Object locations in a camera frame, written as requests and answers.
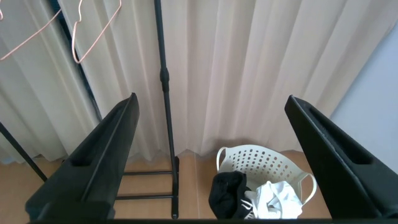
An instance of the floor seam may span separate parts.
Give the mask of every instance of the floor seam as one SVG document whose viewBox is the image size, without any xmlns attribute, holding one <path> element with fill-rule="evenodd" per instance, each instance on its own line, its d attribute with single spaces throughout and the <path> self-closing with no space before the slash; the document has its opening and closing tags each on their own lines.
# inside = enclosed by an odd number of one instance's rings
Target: floor seam
<svg viewBox="0 0 398 224">
<path fill-rule="evenodd" d="M 198 180 L 198 167 L 197 167 L 197 154 L 193 153 L 193 158 L 195 159 L 195 178 L 197 183 L 197 204 L 198 204 L 198 218 L 200 218 L 200 209 L 199 209 L 199 180 Z"/>
</svg>

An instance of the copper wire hanger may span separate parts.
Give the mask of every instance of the copper wire hanger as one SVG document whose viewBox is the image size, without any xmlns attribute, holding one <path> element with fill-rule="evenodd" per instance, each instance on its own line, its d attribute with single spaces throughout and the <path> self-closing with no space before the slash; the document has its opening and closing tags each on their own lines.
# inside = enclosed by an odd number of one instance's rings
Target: copper wire hanger
<svg viewBox="0 0 398 224">
<path fill-rule="evenodd" d="M 100 37 L 104 34 L 106 28 L 108 28 L 108 26 L 110 25 L 110 23 L 112 22 L 113 18 L 116 16 L 116 14 L 119 12 L 120 8 L 122 7 L 122 0 L 119 0 L 119 7 L 116 10 L 116 12 L 114 12 L 113 16 L 111 17 L 111 19 L 109 20 L 109 22 L 106 24 L 106 26 L 104 27 L 104 29 L 101 31 L 101 33 L 99 33 L 99 36 L 97 37 L 97 39 L 94 41 L 94 43 L 91 45 L 91 47 L 87 50 L 87 52 L 81 56 L 81 59 L 78 60 L 76 57 L 76 52 L 75 52 L 75 40 L 76 40 L 76 29 L 77 29 L 77 24 L 79 24 L 81 22 L 81 4 L 82 4 L 83 0 L 80 0 L 79 2 L 79 8 L 78 8 L 78 12 L 79 12 L 79 20 L 75 22 L 75 25 L 73 26 L 73 32 L 72 32 L 72 54 L 73 54 L 73 59 L 75 60 L 76 63 L 81 63 L 81 61 L 84 60 L 84 58 L 88 55 L 88 53 L 93 49 L 93 47 L 95 46 L 95 44 L 98 42 L 98 40 L 100 39 Z"/>
<path fill-rule="evenodd" d="M 24 44 L 26 44 L 28 41 L 30 41 L 33 37 L 35 37 L 37 34 L 39 34 L 40 32 L 42 32 L 47 26 L 50 25 L 50 23 L 60 14 L 61 9 L 58 10 L 57 13 L 55 13 L 55 15 L 53 16 L 53 18 L 51 18 L 48 23 L 46 23 L 46 25 L 44 25 L 41 29 L 39 29 L 36 33 L 34 33 L 33 35 L 31 35 L 28 39 L 26 39 L 25 41 L 23 41 L 22 43 L 20 43 L 17 47 L 15 47 L 14 49 L 12 49 L 10 52 L 8 52 L 5 56 L 0 58 L 0 61 L 5 60 L 6 58 L 8 58 L 10 55 L 12 55 L 12 53 L 14 53 L 16 50 L 18 50 L 20 47 L 22 47 Z M 4 16 L 2 14 L 2 11 L 0 9 L 0 21 L 2 21 L 4 19 Z"/>
</svg>

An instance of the curtain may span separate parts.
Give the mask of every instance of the curtain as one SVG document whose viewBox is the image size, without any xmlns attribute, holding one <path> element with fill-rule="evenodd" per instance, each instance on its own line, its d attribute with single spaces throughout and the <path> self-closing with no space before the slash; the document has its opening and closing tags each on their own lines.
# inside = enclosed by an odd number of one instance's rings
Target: curtain
<svg viewBox="0 0 398 224">
<path fill-rule="evenodd" d="M 72 30 L 78 0 L 59 2 Z M 79 55 L 118 4 L 83 1 Z M 300 150 L 284 113 L 287 97 L 331 115 L 395 24 L 398 1 L 166 0 L 162 11 L 175 152 L 205 155 L 246 143 Z M 153 1 L 123 0 L 82 66 L 102 117 L 137 93 L 131 155 L 167 152 Z"/>
<path fill-rule="evenodd" d="M 0 57 L 54 15 L 47 1 L 2 1 Z M 34 157 L 63 157 L 98 124 L 93 105 L 55 21 L 0 62 L 0 121 Z M 0 160 L 23 158 L 0 134 Z"/>
</svg>

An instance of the horizontal metal bar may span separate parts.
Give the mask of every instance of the horizontal metal bar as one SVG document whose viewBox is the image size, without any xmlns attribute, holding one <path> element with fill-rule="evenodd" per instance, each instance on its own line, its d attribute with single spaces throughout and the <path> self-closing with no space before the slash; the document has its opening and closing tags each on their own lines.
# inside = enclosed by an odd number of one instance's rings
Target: horizontal metal bar
<svg viewBox="0 0 398 224">
<path fill-rule="evenodd" d="M 144 171 L 144 172 L 124 172 L 123 175 L 159 175 L 172 174 L 172 171 Z"/>
<path fill-rule="evenodd" d="M 139 200 L 139 199 L 158 199 L 158 198 L 172 198 L 173 195 L 131 195 L 131 196 L 117 196 L 116 200 Z"/>
</svg>

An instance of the clothes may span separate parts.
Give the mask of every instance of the clothes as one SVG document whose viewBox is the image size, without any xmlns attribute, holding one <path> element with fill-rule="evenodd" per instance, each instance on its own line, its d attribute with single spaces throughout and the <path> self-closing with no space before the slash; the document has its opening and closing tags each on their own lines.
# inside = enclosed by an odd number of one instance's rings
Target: clothes
<svg viewBox="0 0 398 224">
<path fill-rule="evenodd" d="M 268 181 L 255 192 L 246 191 L 244 194 L 252 202 L 253 218 L 297 218 L 302 213 L 303 205 L 286 181 L 275 184 Z"/>
<path fill-rule="evenodd" d="M 251 210 L 242 206 L 246 191 L 246 174 L 238 171 L 222 172 L 213 178 L 209 205 L 217 219 L 244 219 Z"/>
</svg>

